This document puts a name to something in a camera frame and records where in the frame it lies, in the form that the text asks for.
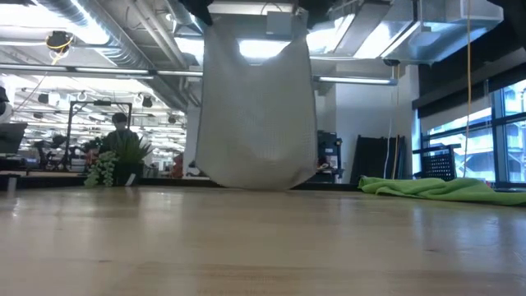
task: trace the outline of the white wall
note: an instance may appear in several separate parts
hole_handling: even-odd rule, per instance
[[[391,136],[406,136],[406,168],[412,167],[411,138],[414,112],[411,102],[418,97],[418,68],[406,68],[406,74],[396,86],[365,86],[338,84],[336,89],[336,132],[342,138],[342,165],[344,182],[348,182],[353,167],[358,135],[388,137],[390,120]],[[399,92],[399,107],[396,95]]]
[[[316,122],[319,131],[336,132],[336,88],[321,96],[316,92]]]

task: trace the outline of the green cloth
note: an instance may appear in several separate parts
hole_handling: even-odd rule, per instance
[[[483,202],[501,206],[526,206],[526,193],[495,192],[484,182],[457,178],[445,182],[438,178],[385,180],[363,177],[358,185],[365,193],[389,194],[434,201]]]

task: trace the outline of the ductwork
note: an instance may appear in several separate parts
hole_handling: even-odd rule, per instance
[[[337,19],[354,15],[335,50],[353,58],[387,58],[414,63],[438,62],[503,19],[500,7],[487,0],[339,0],[331,11]]]
[[[78,37],[86,42],[93,42],[93,34],[97,39],[107,40],[105,45],[111,49],[97,49],[109,61],[118,67],[135,69],[152,69],[155,65],[137,48],[121,26],[100,6],[97,1],[90,0],[34,0],[51,12],[57,13],[74,25],[84,34]],[[170,108],[186,111],[187,101],[172,88],[163,78],[155,77],[143,81],[153,89],[155,94]]]
[[[178,0],[165,0],[165,2],[170,14],[178,24],[176,30],[182,26],[187,26],[201,34],[205,31],[205,26],[201,23],[201,20],[196,19]]]

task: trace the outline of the white pillar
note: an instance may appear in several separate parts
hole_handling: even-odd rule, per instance
[[[188,107],[187,110],[187,144],[184,149],[182,161],[183,178],[187,176],[188,165],[196,159],[197,134],[199,132],[199,119],[201,108]]]

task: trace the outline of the wooden table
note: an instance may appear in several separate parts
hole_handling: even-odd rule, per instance
[[[525,295],[526,211],[139,187],[0,199],[0,295]]]

